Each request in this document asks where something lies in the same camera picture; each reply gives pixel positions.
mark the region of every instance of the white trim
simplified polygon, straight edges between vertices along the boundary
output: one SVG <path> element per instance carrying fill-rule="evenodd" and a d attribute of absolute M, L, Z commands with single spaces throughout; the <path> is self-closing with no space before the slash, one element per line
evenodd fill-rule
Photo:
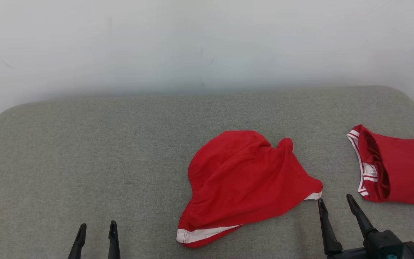
<path fill-rule="evenodd" d="M 183 229 L 177 229 L 177 241 L 180 243 L 188 244 L 196 241 L 200 241 L 211 236 L 215 236 L 223 231 L 230 230 L 231 228 L 238 227 L 240 225 L 222 227 L 222 228 L 207 228 L 205 230 L 187 231 Z"/>
<path fill-rule="evenodd" d="M 355 154 L 357 154 L 357 158 L 359 160 L 360 183 L 359 183 L 359 188 L 358 188 L 357 192 L 360 193 L 360 195 L 362 195 L 362 196 L 369 195 L 367 189 L 365 188 L 365 186 L 363 184 L 363 181 L 378 182 L 378 174 L 376 173 L 376 168 L 372 164 L 364 163 L 362 161 L 362 159 L 360 158 L 360 153 L 359 153 L 359 149 L 358 149 L 358 147 L 359 147 L 359 138 L 358 137 L 360 136 L 360 133 L 358 133 L 355 130 L 352 130 L 348 134 L 346 134 L 346 136 L 348 137 L 349 141 L 351 142 L 351 144 L 352 144 L 352 146 L 355 150 Z"/>
<path fill-rule="evenodd" d="M 373 181 L 373 182 L 377 182 L 377 181 L 378 181 L 378 178 L 371 178 L 371 177 L 366 177 L 366 176 L 364 176 L 364 177 L 363 177 L 363 180 L 364 180 L 364 181 Z"/>
<path fill-rule="evenodd" d="M 322 191 L 320 193 L 312 193 L 304 200 L 318 200 L 322 197 Z"/>

